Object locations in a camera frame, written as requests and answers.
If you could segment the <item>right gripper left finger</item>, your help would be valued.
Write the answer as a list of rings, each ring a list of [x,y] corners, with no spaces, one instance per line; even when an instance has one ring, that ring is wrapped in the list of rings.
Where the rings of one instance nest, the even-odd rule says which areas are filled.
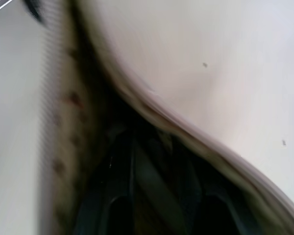
[[[133,235],[133,132],[118,134],[89,192],[88,235]]]

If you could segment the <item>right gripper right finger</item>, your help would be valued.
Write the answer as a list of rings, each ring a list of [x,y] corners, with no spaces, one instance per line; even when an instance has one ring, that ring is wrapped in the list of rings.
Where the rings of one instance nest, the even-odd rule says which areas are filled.
[[[203,189],[187,151],[176,139],[139,136],[137,179],[157,212],[179,235],[194,235]]]

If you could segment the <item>grey object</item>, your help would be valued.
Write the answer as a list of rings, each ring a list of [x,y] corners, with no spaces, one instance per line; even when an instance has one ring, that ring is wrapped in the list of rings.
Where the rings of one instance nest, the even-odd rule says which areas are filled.
[[[294,235],[294,0],[42,0],[39,235],[88,235],[89,192],[133,132],[133,235],[179,235],[137,179],[139,136],[187,151],[194,235]]]

